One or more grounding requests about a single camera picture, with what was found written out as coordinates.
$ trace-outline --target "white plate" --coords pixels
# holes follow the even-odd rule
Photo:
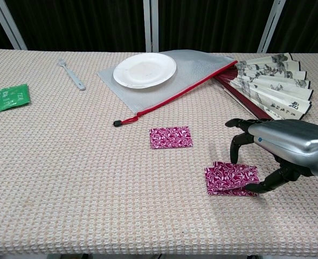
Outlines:
[[[114,70],[117,83],[135,89],[146,88],[165,82],[176,71],[176,62],[159,53],[144,53],[121,62]]]

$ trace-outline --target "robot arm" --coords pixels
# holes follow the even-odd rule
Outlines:
[[[318,176],[318,125],[301,120],[241,120],[232,119],[227,127],[241,128],[244,133],[234,136],[230,147],[232,163],[237,163],[242,145],[256,143],[274,155],[280,168],[263,182],[250,183],[245,189],[266,193],[300,175]]]

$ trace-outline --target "pink patterned cloth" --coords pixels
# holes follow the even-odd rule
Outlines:
[[[257,196],[243,187],[259,182],[256,166],[214,162],[205,169],[207,192],[210,195]]]
[[[150,148],[192,147],[188,126],[152,128],[149,132]]]

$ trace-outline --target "dark background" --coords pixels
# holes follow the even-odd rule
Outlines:
[[[160,51],[257,52],[273,1],[158,0]],[[5,2],[29,50],[146,50],[143,0]],[[318,52],[318,0],[286,0],[268,52]]]

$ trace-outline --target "beige tablecloth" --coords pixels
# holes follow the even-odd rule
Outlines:
[[[187,253],[318,256],[318,178],[260,197],[208,196],[204,167],[229,161],[251,116],[214,80],[134,124],[97,71],[134,53],[0,50],[0,88],[27,83],[31,104],[0,113],[0,254]],[[265,54],[227,54],[238,60]],[[87,90],[79,91],[63,57]],[[318,124],[318,54],[293,54],[315,90],[304,120]],[[152,150],[149,129],[189,126],[194,146]],[[278,164],[256,145],[240,163],[259,177]]]

